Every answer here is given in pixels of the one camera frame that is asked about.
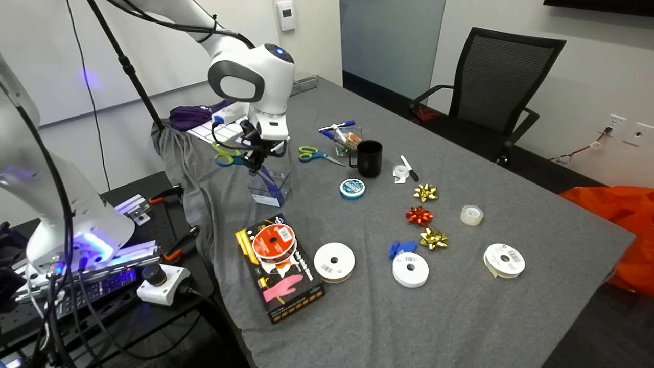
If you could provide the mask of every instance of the chair backrest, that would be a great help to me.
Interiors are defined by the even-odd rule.
[[[566,40],[473,28],[449,115],[512,135]]]

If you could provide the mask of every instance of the blue tape roll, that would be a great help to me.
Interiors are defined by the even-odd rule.
[[[347,199],[358,199],[365,195],[367,192],[367,184],[365,180],[358,180],[358,178],[345,178],[342,184],[340,184],[340,192],[344,198]]]

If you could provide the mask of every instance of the electrical outlet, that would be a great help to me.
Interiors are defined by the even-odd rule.
[[[637,120],[624,133],[624,142],[643,147],[654,141],[654,125]]]
[[[616,135],[617,130],[624,129],[626,123],[628,123],[628,117],[609,115],[609,125],[607,125],[607,129],[612,129],[612,133]]]

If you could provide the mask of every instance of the black office chair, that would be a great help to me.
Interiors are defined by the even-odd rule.
[[[566,40],[473,28],[457,68],[454,85],[434,85],[408,103],[429,130],[501,165],[512,163],[514,142],[540,119],[528,102],[545,79]],[[454,87],[449,115],[431,123],[421,102]]]

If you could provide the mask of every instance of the black mug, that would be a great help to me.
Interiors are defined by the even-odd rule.
[[[349,158],[349,167],[358,167],[365,178],[376,178],[383,171],[383,142],[359,141],[356,161]]]

